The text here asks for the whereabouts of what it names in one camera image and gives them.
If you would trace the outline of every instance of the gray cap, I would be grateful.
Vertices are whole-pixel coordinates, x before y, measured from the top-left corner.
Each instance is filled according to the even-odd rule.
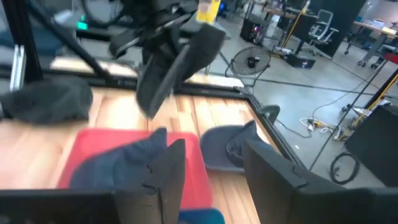
[[[41,80],[0,96],[5,117],[33,124],[88,120],[90,86],[78,77]]]

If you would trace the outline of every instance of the black box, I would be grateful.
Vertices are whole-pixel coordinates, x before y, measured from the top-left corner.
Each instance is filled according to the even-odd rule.
[[[386,187],[398,187],[398,107],[378,106],[345,142]]]
[[[286,62],[295,68],[311,69],[315,63],[315,59],[313,57],[290,54],[287,56]]]

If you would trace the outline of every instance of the desk fan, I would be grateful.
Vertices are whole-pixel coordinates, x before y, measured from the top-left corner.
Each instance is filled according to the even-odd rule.
[[[227,77],[227,71],[230,68],[235,76],[246,76],[253,75],[253,84],[246,85],[254,87],[257,79],[261,74],[270,67],[269,62],[271,61],[271,54],[267,49],[262,47],[248,47],[238,52],[235,57],[232,58],[231,62],[225,70],[225,77]]]

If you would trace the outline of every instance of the white office chair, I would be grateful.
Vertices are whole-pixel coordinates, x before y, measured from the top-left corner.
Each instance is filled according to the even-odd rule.
[[[333,13],[323,9],[319,10],[318,19],[314,25],[312,25],[310,32],[308,33],[311,38],[311,49],[310,51],[315,56],[317,48],[315,44],[329,44],[331,42],[331,36],[338,32],[337,29],[331,28],[331,20],[333,18]]]

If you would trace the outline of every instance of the desk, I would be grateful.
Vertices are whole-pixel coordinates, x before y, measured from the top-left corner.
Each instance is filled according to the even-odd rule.
[[[263,11],[267,12],[269,14],[272,14],[272,15],[278,15],[278,16],[283,16],[284,15],[283,11],[277,10],[277,9],[268,8],[268,7],[265,7]],[[289,13],[289,12],[286,12],[285,15],[284,15],[284,17],[289,18],[289,19],[294,19],[294,18],[296,18],[296,16],[297,16],[296,14]],[[307,14],[307,13],[302,14],[302,16],[308,16],[308,17],[314,17],[314,18],[318,17],[317,15],[312,15],[312,14]]]
[[[355,24],[355,25],[359,25],[360,28],[358,29],[357,33],[355,33],[354,38],[353,38],[353,40],[352,40],[353,42],[355,41],[357,35],[358,35],[364,28],[368,28],[368,29],[372,29],[372,30],[375,30],[375,31],[380,32],[380,35],[379,35],[379,37],[377,38],[377,40],[375,41],[375,43],[372,44],[372,47],[368,50],[368,52],[367,52],[366,55],[362,58],[362,60],[360,60],[360,61],[358,62],[358,65],[359,65],[359,66],[362,66],[362,67],[365,67],[365,66],[366,66],[366,64],[368,63],[369,59],[373,57],[373,55],[379,50],[379,48],[381,47],[381,45],[386,41],[386,39],[387,39],[388,37],[391,37],[391,38],[396,38],[396,37],[398,37],[397,34],[391,34],[391,33],[386,32],[386,31],[384,31],[384,30],[382,30],[382,29],[380,29],[380,28],[377,28],[377,27],[374,27],[374,26],[370,26],[369,24],[364,24],[364,23],[362,23],[362,22],[357,22],[357,21],[355,21],[354,24]],[[351,46],[352,46],[352,44],[351,44],[351,41],[350,41],[350,43],[348,44],[347,49],[346,49],[346,51],[345,51],[345,54],[348,54],[348,50],[349,50],[349,48],[351,48]]]
[[[135,71],[115,63],[102,62],[101,65],[118,75],[136,75]],[[90,71],[75,58],[57,58],[52,67]],[[190,81],[226,86],[238,83],[233,78],[204,78],[201,75],[195,75]],[[141,114],[133,91],[93,88],[93,96],[88,122],[38,127],[16,121],[1,121],[0,188],[54,188],[77,132],[85,127],[152,131],[165,126],[169,131],[186,131],[200,137],[214,126],[244,124],[255,119],[259,136],[277,149],[246,101],[180,95],[166,101],[155,119],[149,121]],[[213,171],[208,171],[208,176],[213,188],[213,206],[223,213],[227,224],[259,223],[244,176]]]

